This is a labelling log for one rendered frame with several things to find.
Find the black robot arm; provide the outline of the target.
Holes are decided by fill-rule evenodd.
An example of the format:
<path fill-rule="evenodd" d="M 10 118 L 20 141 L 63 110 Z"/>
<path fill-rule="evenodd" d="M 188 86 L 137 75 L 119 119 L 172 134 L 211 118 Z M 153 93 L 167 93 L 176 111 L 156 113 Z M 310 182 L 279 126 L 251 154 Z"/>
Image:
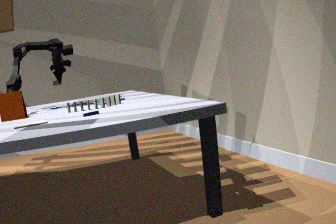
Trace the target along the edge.
<path fill-rule="evenodd" d="M 22 52 L 21 48 L 25 46 L 24 51 Z M 6 82 L 6 93 L 19 91 L 22 87 L 21 75 L 19 74 L 20 61 L 30 50 L 48 50 L 52 51 L 52 57 L 73 55 L 72 45 L 63 46 L 63 42 L 59 39 L 51 39 L 47 42 L 26 42 L 24 44 L 19 44 L 13 48 L 13 72 L 10 76 L 10 79 Z M 71 67 L 71 61 L 60 59 L 61 66 Z"/>

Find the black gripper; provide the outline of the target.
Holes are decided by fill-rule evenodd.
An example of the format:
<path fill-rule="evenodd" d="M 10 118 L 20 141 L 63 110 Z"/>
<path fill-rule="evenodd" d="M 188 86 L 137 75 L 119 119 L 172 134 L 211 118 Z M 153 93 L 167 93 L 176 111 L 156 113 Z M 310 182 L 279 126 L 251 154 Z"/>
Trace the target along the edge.
<path fill-rule="evenodd" d="M 50 66 L 50 70 L 55 69 L 53 71 L 54 75 L 56 76 L 59 83 L 62 82 L 62 74 L 63 72 L 66 72 L 66 68 L 60 65 L 60 59 L 62 56 L 56 56 L 52 58 L 53 65 Z"/>

